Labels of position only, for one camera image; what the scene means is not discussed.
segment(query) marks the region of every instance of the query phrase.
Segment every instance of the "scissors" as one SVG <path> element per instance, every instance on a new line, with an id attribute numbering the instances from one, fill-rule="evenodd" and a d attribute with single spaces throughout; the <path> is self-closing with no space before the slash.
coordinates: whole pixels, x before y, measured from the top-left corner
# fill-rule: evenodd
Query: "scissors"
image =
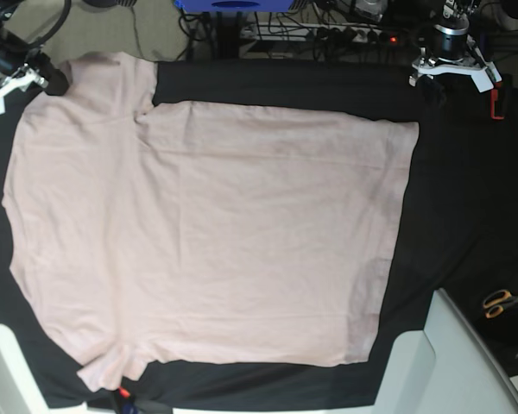
<path id="1" fill-rule="evenodd" d="M 513 295 L 507 289 L 501 289 L 491 293 L 483 302 L 485 317 L 492 319 L 501 315 L 506 309 L 518 305 L 518 296 Z"/>

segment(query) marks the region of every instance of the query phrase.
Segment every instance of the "black cloth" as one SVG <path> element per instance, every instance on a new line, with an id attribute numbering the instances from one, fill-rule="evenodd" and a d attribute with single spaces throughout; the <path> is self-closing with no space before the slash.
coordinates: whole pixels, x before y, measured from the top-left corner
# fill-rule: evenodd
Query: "black cloth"
<path id="1" fill-rule="evenodd" d="M 376 343 L 370 360 L 334 368 L 289 364 L 152 363 L 137 383 L 141 398 L 181 408 L 238 411 L 314 410 L 372 405 L 394 339 L 422 329 L 441 286 L 511 375 L 518 342 L 480 319 L 492 290 L 518 292 L 518 92 L 507 119 L 490 120 L 489 94 L 470 80 L 447 85 L 447 104 L 425 104 L 407 84 L 407 68 L 326 66 L 286 60 L 218 61 L 159 66 L 155 104 L 193 99 L 231 104 L 337 110 L 370 119 L 420 123 Z M 0 118 L 0 199 L 15 124 L 22 108 Z M 0 205 L 0 322 L 17 334 L 47 402 L 72 405 L 91 394 L 78 365 L 49 341 L 8 272 L 11 236 Z"/>

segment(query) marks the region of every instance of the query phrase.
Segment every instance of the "red object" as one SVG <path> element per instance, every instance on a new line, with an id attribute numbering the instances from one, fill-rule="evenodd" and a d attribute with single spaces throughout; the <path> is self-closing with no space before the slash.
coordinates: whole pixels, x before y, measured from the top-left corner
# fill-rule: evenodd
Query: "red object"
<path id="1" fill-rule="evenodd" d="M 491 90 L 491 119 L 496 119 L 499 121 L 504 119 L 503 113 L 501 113 L 499 115 L 497 115 L 497 113 L 496 113 L 496 106 L 497 106 L 497 102 L 499 101 L 499 88 L 501 88 L 501 86 L 502 86 L 502 83 L 497 82 L 495 84 L 495 88 L 493 88 Z"/>
<path id="2" fill-rule="evenodd" d="M 121 394 L 121 397 L 123 397 L 123 398 L 130 397 L 130 392 L 128 392 L 127 390 L 125 390 L 121 386 L 119 387 L 119 393 Z"/>

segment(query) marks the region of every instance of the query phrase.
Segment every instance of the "pink t-shirt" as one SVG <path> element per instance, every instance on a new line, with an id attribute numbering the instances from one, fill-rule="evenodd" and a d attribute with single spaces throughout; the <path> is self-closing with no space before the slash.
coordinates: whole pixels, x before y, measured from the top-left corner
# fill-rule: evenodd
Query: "pink t-shirt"
<path id="1" fill-rule="evenodd" d="M 3 205 L 42 328 L 93 391 L 151 361 L 368 360 L 417 124 L 154 108 L 155 69 L 88 55 L 19 123 Z"/>

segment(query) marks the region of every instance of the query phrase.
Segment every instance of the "black table surface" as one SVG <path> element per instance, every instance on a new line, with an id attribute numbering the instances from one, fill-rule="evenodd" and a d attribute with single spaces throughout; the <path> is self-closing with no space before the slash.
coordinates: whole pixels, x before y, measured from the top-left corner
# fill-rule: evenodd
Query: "black table surface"
<path id="1" fill-rule="evenodd" d="M 124 381 L 127 389 L 174 407 L 204 410 L 372 405 L 393 341 L 423 328 L 439 287 L 451 294 L 508 374 L 518 374 L 518 311 L 488 322 L 480 310 L 489 292 L 506 287 L 518 293 L 518 91 L 507 118 L 496 122 L 490 120 L 489 94 L 479 94 L 468 79 L 450 81 L 447 103 L 438 109 L 408 86 L 408 74 L 407 68 L 288 60 L 159 64 L 155 104 L 192 99 L 336 110 L 416 121 L 420 138 L 368 362 L 334 368 L 155 362 L 138 382 Z M 1 205 L 16 124 L 35 93 L 10 97 L 8 113 L 0 117 L 0 323 L 16 333 L 48 404 L 62 407 L 96 396 L 77 377 L 79 365 L 45 336 L 9 273 L 12 240 Z"/>

